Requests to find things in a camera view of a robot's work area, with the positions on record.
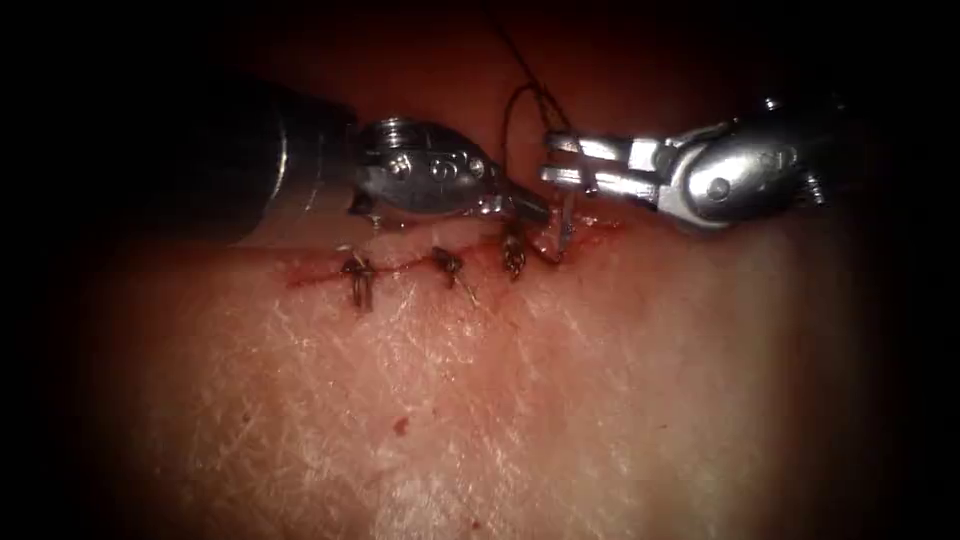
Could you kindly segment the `left arm needle driver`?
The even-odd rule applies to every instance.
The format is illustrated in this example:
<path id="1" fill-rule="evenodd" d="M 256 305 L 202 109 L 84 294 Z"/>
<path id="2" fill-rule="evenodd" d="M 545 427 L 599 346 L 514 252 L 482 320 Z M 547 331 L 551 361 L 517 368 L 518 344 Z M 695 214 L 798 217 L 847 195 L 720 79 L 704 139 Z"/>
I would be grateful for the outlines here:
<path id="1" fill-rule="evenodd" d="M 385 118 L 360 128 L 351 150 L 356 173 L 350 215 L 411 222 L 519 216 L 500 166 L 472 139 L 443 124 Z"/>

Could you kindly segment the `left arm needle driver jaw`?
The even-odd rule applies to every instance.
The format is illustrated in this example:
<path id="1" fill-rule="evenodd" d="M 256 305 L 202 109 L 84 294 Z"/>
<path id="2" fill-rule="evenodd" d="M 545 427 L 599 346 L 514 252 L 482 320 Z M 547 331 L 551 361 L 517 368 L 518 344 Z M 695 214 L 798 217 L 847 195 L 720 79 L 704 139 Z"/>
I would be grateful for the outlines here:
<path id="1" fill-rule="evenodd" d="M 508 214 L 535 225 L 548 225 L 552 217 L 549 201 L 538 193 L 518 184 L 505 184 L 503 194 Z"/>

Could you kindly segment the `right arm needle driver jaw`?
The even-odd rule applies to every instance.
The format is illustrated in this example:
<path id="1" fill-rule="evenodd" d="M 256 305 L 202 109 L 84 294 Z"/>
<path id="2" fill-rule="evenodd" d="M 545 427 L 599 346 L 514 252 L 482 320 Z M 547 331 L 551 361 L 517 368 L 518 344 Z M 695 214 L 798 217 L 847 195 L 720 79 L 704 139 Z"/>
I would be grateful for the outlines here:
<path id="1" fill-rule="evenodd" d="M 637 204 L 656 204 L 662 184 L 656 179 L 631 171 L 597 170 L 583 172 L 577 168 L 545 165 L 539 169 L 540 180 L 563 189 L 586 191 L 595 188 L 595 195 Z"/>
<path id="2" fill-rule="evenodd" d="M 666 141 L 656 138 L 576 136 L 554 131 L 546 135 L 545 143 L 551 150 L 623 163 L 627 167 L 658 167 L 669 158 Z"/>

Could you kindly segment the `right arm needle driver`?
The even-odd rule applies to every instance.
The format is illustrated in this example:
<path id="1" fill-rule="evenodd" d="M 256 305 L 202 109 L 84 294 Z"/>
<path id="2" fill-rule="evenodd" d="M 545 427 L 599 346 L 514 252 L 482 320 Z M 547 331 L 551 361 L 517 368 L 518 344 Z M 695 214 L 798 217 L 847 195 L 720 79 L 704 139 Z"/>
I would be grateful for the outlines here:
<path id="1" fill-rule="evenodd" d="M 658 154 L 658 210 L 702 230 L 820 203 L 827 108 L 788 103 L 669 137 Z"/>

